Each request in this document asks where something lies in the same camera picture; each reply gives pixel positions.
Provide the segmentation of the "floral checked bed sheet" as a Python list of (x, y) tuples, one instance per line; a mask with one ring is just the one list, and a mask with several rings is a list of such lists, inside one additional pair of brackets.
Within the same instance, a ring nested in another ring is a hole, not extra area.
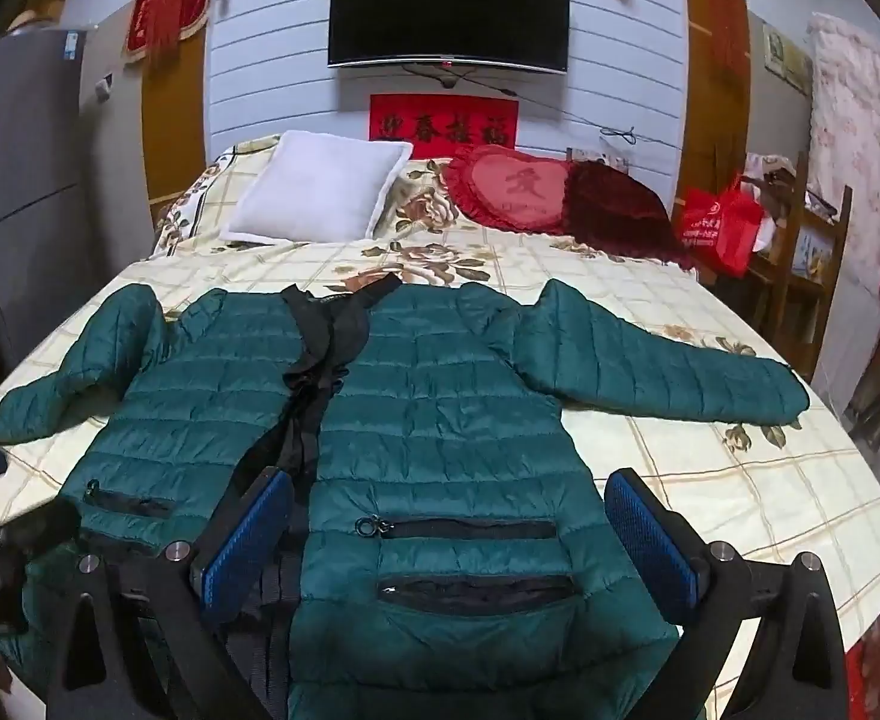
[[(482, 284), (528, 305), (546, 283), (560, 281), (658, 337), (777, 361), (751, 328), (674, 266), (598, 254), (567, 238), (486, 231), (458, 220), (450, 205), (413, 223), (404, 203), (393, 202), (369, 241), (222, 247), (215, 225), (234, 210), (274, 148), (273, 138), (261, 138), (225, 151), (202, 177), (196, 221), (183, 241), (126, 268), (20, 364), (13, 382), (56, 371), (100, 305), (131, 284), (152, 289), (165, 317), (176, 319), (214, 289), (279, 294), (296, 286), (327, 298), (393, 277), (435, 288)], [(855, 639), (880, 612), (880, 486), (840, 422), (801, 385), (810, 403), (785, 426), (616, 415), (579, 403), (564, 406), (562, 424), (601, 502), (607, 475), (629, 466), (708, 538), (731, 539), (748, 556), (772, 561), (818, 553), (842, 633)], [(0, 478), (0, 520), (62, 491), (106, 421), (97, 416), (15, 445)]]

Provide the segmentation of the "white square pillow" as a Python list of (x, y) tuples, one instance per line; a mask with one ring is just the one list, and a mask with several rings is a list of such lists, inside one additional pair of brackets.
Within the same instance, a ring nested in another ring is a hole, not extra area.
[(368, 239), (413, 151), (409, 142), (282, 133), (220, 237), (245, 244)]

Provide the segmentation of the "dark green puffer jacket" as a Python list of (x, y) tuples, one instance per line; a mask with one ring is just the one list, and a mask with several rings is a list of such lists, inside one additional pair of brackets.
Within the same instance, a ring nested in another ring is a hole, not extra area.
[(675, 647), (567, 403), (785, 426), (787, 366), (645, 332), (568, 284), (533, 304), (381, 278), (317, 298), (214, 289), (167, 319), (100, 305), (56, 371), (0, 403), (0, 444), (115, 399), (62, 485), (80, 543), (152, 557), (196, 541), (277, 461), (300, 497), (251, 580), (241, 668), (292, 718), (622, 718)]

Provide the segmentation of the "black wall television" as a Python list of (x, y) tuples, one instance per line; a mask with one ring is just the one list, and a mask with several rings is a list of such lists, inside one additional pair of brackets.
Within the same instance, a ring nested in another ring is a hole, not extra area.
[(564, 73), (569, 37), (570, 0), (330, 0), (328, 64)]

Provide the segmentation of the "dark red velvet cushion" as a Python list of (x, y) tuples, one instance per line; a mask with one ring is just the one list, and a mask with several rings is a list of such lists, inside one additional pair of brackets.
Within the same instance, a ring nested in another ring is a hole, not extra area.
[(657, 193), (600, 161), (568, 168), (562, 220), (575, 241), (607, 255), (694, 266)]

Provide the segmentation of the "floral pink curtain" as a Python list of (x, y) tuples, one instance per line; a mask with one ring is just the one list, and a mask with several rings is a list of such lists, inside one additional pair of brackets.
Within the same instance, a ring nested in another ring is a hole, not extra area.
[(811, 16), (810, 177), (819, 195), (852, 192), (844, 266), (880, 287), (880, 39), (837, 16)]

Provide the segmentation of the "red calligraphy banner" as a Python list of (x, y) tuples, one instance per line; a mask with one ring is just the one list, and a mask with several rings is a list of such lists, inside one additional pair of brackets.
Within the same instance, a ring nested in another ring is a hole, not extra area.
[(513, 148), (518, 103), (461, 94), (372, 94), (372, 142), (408, 142), (415, 160), (448, 158), (460, 149), (497, 145)]

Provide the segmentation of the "red heart-shaped cushion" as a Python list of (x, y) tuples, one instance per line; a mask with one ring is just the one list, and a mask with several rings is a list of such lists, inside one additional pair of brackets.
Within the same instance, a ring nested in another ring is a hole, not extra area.
[(497, 145), (461, 149), (445, 167), (448, 195), (463, 215), (500, 231), (562, 234), (570, 164)]

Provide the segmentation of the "red shopping bag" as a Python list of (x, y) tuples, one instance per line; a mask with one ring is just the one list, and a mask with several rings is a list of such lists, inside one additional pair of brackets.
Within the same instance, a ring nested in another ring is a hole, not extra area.
[(708, 270), (731, 278), (748, 271), (764, 208), (737, 174), (723, 190), (689, 188), (684, 195), (678, 238)]

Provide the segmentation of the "grey refrigerator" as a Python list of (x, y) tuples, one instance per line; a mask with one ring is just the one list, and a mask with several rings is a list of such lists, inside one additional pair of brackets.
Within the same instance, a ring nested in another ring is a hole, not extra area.
[(0, 39), (0, 356), (7, 369), (92, 298), (101, 277), (83, 185), (85, 34)]

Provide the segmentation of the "wooden shelf rack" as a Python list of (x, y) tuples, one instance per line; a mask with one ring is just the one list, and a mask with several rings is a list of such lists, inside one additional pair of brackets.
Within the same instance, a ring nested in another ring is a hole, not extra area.
[(844, 259), (852, 189), (839, 208), (808, 184), (810, 156), (798, 154), (795, 172), (781, 167), (753, 179), (765, 208), (774, 211), (774, 236), (751, 257), (746, 284), (758, 288), (749, 323), (806, 382), (813, 382)]

